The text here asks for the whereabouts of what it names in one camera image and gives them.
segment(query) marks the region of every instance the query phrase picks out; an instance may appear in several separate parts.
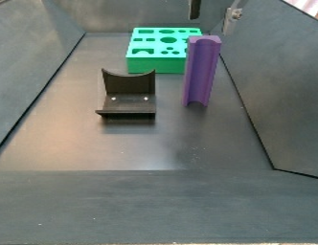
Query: metal bracket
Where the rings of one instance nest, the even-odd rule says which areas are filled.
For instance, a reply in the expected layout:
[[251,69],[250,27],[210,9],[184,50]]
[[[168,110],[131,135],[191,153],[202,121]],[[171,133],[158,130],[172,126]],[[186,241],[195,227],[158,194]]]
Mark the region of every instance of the metal bracket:
[[243,6],[246,5],[247,0],[235,0],[231,8],[226,11],[226,18],[223,24],[223,34],[230,35],[235,31],[237,23],[243,17]]

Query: black bracket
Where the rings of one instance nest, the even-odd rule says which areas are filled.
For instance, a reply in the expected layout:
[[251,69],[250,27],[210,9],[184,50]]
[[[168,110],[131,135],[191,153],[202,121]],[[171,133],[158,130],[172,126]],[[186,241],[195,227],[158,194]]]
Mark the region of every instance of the black bracket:
[[111,115],[155,116],[156,70],[143,75],[117,75],[104,69],[103,79],[107,91],[103,110],[96,112],[104,117]]

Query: purple cylinder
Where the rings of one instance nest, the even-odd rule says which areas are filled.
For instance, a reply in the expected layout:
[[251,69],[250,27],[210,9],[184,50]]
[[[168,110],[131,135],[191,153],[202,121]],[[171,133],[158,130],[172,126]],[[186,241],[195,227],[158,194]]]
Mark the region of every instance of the purple cylinder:
[[184,106],[199,101],[208,106],[222,41],[216,35],[191,36],[184,80]]

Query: metal wall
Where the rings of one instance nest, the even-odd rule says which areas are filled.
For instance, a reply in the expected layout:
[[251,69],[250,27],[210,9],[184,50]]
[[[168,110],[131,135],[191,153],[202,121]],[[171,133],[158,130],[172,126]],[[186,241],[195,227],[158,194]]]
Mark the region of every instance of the metal wall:
[[208,32],[234,0],[203,0],[188,20],[188,0],[54,0],[89,33],[127,33],[137,26],[195,26]]
[[0,143],[83,36],[52,0],[0,4]]
[[318,176],[318,20],[250,0],[222,56],[277,168]]

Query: green shape sorter block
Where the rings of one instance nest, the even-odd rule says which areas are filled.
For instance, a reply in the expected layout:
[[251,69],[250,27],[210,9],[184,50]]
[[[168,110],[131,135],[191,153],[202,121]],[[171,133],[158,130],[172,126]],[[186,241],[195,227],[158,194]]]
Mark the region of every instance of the green shape sorter block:
[[183,74],[188,37],[203,35],[199,28],[135,28],[127,53],[129,73]]

